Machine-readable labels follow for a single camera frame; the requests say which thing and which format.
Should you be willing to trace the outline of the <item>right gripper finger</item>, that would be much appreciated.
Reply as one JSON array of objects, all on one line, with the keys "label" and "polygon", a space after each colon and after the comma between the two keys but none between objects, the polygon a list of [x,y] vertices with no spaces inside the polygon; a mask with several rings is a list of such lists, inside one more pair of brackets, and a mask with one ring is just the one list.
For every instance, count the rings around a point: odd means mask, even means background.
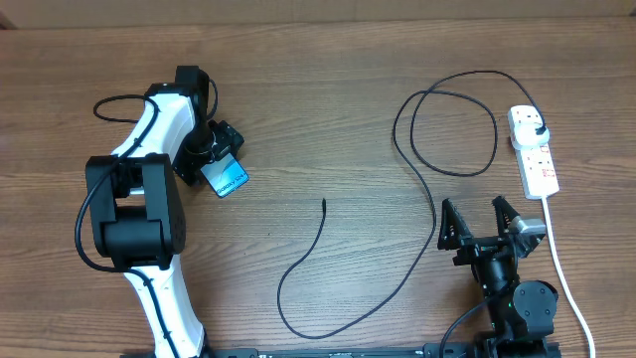
[{"label": "right gripper finger", "polygon": [[498,236],[500,238],[508,237],[511,234],[510,228],[515,218],[520,214],[510,205],[503,197],[497,196],[492,200],[495,209]]},{"label": "right gripper finger", "polygon": [[442,201],[441,225],[437,248],[458,250],[473,239],[468,225],[449,199]]}]

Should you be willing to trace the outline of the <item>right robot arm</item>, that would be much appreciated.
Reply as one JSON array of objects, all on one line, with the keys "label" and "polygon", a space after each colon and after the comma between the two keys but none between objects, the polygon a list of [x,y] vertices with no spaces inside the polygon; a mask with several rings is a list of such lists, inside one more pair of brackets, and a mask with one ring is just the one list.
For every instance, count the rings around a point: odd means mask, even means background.
[{"label": "right robot arm", "polygon": [[[523,218],[501,196],[492,205],[497,234],[477,238],[456,206],[448,199],[442,202],[437,247],[456,253],[455,266],[471,268],[483,300],[457,318],[441,341],[425,352],[432,357],[558,357],[558,345],[548,342],[555,331],[558,292],[543,280],[521,281],[518,274],[519,261],[542,242],[547,226],[540,219]],[[491,329],[476,333],[470,342],[451,343],[456,327],[482,308],[488,310]]]}]

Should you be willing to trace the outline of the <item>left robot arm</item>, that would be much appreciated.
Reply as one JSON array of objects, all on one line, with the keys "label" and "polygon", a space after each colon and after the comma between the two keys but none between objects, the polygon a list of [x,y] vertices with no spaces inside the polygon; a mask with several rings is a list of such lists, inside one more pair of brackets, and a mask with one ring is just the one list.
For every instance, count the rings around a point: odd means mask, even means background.
[{"label": "left robot arm", "polygon": [[153,357],[210,357],[213,350],[185,285],[186,216],[177,183],[208,183],[224,198],[249,176],[238,161],[243,136],[216,122],[219,94],[197,66],[140,95],[144,110],[125,141],[85,166],[87,194],[75,231],[90,218],[97,252],[124,275],[154,338]]}]

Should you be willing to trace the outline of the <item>smartphone with blue screen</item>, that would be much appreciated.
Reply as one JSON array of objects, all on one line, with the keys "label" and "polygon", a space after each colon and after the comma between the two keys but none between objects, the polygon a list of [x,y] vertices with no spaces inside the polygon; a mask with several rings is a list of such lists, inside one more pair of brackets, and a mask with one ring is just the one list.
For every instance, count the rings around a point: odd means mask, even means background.
[{"label": "smartphone with blue screen", "polygon": [[249,180],[247,172],[231,154],[203,166],[201,171],[220,198],[227,197]]}]

